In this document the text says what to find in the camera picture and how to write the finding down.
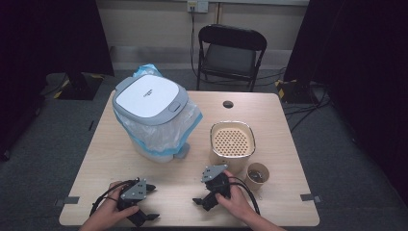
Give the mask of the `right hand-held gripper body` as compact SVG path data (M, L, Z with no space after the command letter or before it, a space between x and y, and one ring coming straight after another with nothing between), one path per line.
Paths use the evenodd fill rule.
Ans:
M225 197L229 197L230 186L229 178L224 173L228 165L208 166L203 172L201 182L205 184L209 193L201 200L200 205L206 210L210 211L217 204L216 194L219 193Z

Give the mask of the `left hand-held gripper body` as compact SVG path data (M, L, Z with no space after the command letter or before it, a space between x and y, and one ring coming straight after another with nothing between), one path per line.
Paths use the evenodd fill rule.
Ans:
M124 209L136 206L146 198L147 188L145 179L136 179L134 183L128 183L119 194L117 209Z

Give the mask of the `person's left hand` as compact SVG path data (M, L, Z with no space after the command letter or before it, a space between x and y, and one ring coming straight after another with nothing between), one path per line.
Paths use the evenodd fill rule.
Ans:
M122 211L119 211L117 209L116 202L119 199L119 194L120 189L114 189L111 192L109 192L108 197L104 199L102 204L87 220L98 220L102 222L108 222L114 226L123 219L126 219L129 216L133 215L140 209L138 206L133 206Z

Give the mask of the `person's right hand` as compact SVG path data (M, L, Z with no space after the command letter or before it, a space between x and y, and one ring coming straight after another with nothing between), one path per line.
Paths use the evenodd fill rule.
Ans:
M228 170L224 170L224 173L228 177L229 182L232 183L230 187L230 197L226 198L222 194L217 193L216 200L232 216L247 223L250 218L256 216L256 212L249 205L240 187L236 185L234 175Z

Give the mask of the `beige container with perforated strainer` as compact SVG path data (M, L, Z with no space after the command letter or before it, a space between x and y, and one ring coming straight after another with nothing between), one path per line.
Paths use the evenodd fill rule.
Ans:
M228 165L233 174L240 173L256 150L251 127L241 121L221 121L210 131L212 165Z

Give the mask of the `brown paper cup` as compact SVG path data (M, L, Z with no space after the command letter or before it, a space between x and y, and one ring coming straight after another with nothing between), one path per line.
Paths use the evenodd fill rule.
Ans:
M252 191L258 191L268 179L268 168L261 163L252 163L247 167L244 183Z

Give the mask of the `grey tape strip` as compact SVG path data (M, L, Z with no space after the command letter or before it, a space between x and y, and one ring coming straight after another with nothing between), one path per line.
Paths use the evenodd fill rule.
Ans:
M315 203L321 202L321 197L319 195L314 195L312 193L301 194L300 198L302 201L314 201Z
M77 204L79 202L79 196L67 196L65 198L58 198L54 205L57 207L63 207L65 204Z

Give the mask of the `yellow-black striped stand base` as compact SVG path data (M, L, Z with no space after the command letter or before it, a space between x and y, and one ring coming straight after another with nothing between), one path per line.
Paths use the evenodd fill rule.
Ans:
M277 80L274 82L278 96L282 102L288 104L317 104L313 90L309 84L302 84L296 80L284 82Z

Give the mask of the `black folding chair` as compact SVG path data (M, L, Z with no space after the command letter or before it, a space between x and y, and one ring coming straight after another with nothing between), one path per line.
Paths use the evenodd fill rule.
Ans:
M196 89L201 75L244 81L253 91L267 39L259 32L239 27L210 24L198 33L199 59Z

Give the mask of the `black stand base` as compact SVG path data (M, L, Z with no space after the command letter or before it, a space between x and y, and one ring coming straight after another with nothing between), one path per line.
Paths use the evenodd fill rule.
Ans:
M68 72L68 79L55 94L62 100L92 100L96 95L104 77L99 74Z

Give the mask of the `dark curtain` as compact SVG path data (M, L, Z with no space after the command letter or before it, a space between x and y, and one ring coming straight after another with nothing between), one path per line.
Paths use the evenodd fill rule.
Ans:
M0 0L0 161L61 72L114 74L96 0Z
M408 205L408 0L309 0L285 79L328 86Z

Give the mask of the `white wall outlet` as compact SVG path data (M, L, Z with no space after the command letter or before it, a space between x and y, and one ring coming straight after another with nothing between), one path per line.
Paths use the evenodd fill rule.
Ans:
M205 0L188 0L187 11L189 13L207 13L209 10L209 2Z

